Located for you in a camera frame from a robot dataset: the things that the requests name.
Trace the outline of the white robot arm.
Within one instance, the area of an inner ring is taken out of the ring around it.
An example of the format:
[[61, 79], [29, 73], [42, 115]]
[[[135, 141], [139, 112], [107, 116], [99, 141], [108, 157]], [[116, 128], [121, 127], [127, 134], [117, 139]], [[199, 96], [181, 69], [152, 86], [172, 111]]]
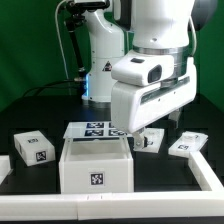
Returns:
[[97, 8], [85, 13], [91, 69], [83, 100], [111, 109], [112, 124], [141, 149], [145, 127], [191, 102], [197, 72], [196, 32], [217, 3], [211, 0], [109, 0], [114, 23]]

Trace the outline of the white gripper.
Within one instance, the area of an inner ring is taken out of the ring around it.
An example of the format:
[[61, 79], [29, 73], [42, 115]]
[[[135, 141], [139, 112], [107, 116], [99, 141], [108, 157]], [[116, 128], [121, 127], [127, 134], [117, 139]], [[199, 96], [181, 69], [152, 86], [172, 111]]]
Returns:
[[143, 149], [147, 144], [143, 127], [168, 114], [174, 126], [178, 127], [182, 112], [179, 108], [194, 100], [196, 87], [197, 71], [193, 57], [187, 60], [186, 74], [169, 88], [161, 88], [159, 83], [137, 87], [116, 82], [111, 93], [112, 125], [133, 133], [135, 148]]

